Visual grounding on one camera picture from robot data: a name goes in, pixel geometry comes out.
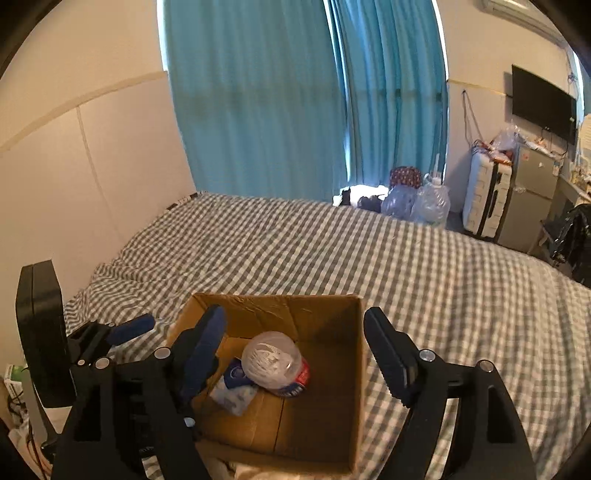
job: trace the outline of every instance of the gray and white checkered blanket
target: gray and white checkered blanket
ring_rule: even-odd
[[[115,352],[119,361],[142,359],[194,292],[357,294],[419,348],[457,364],[490,359],[540,479],[556,473],[591,421],[591,290],[496,245],[350,207],[202,193],[98,266],[67,303],[67,328],[152,312],[154,331]],[[377,476],[406,415],[373,358],[367,371],[361,479]],[[443,470],[454,408],[429,478]]]

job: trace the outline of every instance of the wall molding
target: wall molding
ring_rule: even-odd
[[[6,150],[10,150],[14,145],[19,143],[23,138],[27,135],[30,135],[35,130],[38,130],[43,125],[49,123],[53,119],[63,115],[70,110],[79,107],[80,105],[90,102],[97,97],[106,95],[107,93],[116,92],[117,90],[122,90],[127,87],[131,87],[134,85],[138,85],[140,83],[149,82],[150,80],[157,80],[163,77],[167,77],[168,72],[160,71],[160,72],[151,72],[146,73],[144,75],[140,75],[138,77],[133,77],[130,79],[121,80],[120,82],[113,83],[111,85],[96,89],[92,92],[85,93],[77,98],[72,100],[68,100],[65,103],[55,107],[54,109],[50,110],[45,115],[39,117],[38,119],[32,121],[28,124],[25,128],[20,130],[19,133],[13,135],[9,140],[7,140],[1,147],[0,147],[0,154],[5,152]]]
[[[491,92],[491,93],[494,93],[495,95],[500,95],[503,97],[507,96],[507,94],[504,92],[499,92],[498,90],[493,90],[492,88],[484,87],[482,85],[477,85],[476,83],[462,82],[461,80],[453,80],[453,79],[449,79],[447,82],[452,83],[454,85],[459,85],[461,87],[478,88],[480,90],[486,90],[487,92]]]

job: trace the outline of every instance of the blue curtain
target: blue curtain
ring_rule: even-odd
[[[349,184],[426,173],[447,145],[447,85],[431,0],[328,0],[347,97]]]
[[[331,200],[345,113],[322,0],[169,0],[171,90],[200,189]]]

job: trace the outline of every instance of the desk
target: desk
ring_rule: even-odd
[[[573,207],[581,203],[591,203],[591,196],[572,183],[566,175],[560,174],[556,183],[556,191],[552,198],[549,219],[563,216]]]

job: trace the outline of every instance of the plastic bottle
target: plastic bottle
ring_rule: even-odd
[[[242,369],[254,383],[279,397],[299,395],[310,378],[298,347],[280,332],[254,337],[242,352]]]
[[[435,228],[445,228],[449,214],[449,191],[439,176],[425,175],[425,183],[419,188],[413,205],[411,220]]]

